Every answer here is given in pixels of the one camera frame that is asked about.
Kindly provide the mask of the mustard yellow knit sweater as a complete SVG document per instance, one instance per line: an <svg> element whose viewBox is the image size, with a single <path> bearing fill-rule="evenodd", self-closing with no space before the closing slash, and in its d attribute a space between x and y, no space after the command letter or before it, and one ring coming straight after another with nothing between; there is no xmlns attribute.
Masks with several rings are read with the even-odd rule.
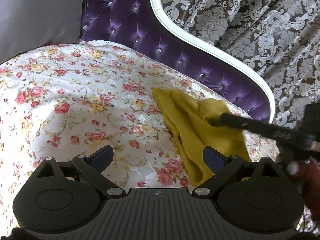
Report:
<svg viewBox="0 0 320 240"><path fill-rule="evenodd" d="M221 125L221 114L230 112L223 100L199 101L178 89L154 88L152 93L194 186L213 175L203 160L207 146L251 161L242 131Z"/></svg>

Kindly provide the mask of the floral quilted bedspread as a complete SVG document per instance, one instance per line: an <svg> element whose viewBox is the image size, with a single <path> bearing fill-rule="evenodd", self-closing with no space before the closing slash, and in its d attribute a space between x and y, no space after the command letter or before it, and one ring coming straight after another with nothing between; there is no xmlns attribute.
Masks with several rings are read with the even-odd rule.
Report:
<svg viewBox="0 0 320 240"><path fill-rule="evenodd" d="M152 89L219 99L205 85L113 42L46 46L1 65L1 235L12 202L47 157L69 161L110 145L104 176L132 187L191 187Z"/></svg>

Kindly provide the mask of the brown silver damask curtain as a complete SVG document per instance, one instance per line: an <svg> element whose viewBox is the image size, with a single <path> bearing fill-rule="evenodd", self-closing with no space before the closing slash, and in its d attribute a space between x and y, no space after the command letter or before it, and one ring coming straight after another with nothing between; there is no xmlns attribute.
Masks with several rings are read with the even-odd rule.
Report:
<svg viewBox="0 0 320 240"><path fill-rule="evenodd" d="M256 71L276 102L274 122L294 128L319 101L319 0L161 0L184 31Z"/></svg>

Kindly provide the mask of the purple tufted white-framed headboard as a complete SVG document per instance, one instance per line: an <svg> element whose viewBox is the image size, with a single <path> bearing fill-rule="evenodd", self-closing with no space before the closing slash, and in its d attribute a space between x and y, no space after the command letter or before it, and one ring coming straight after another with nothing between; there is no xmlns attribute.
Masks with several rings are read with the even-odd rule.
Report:
<svg viewBox="0 0 320 240"><path fill-rule="evenodd" d="M178 27L161 0L83 0L81 38L111 41L204 84L255 120L271 122L270 87L254 70Z"/></svg>

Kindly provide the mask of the grey satin pillow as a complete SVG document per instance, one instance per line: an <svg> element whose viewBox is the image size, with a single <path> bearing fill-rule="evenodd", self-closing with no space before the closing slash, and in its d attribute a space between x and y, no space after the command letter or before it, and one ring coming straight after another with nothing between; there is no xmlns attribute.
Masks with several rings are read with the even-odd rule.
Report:
<svg viewBox="0 0 320 240"><path fill-rule="evenodd" d="M80 39L82 0L1 0L1 62Z"/></svg>

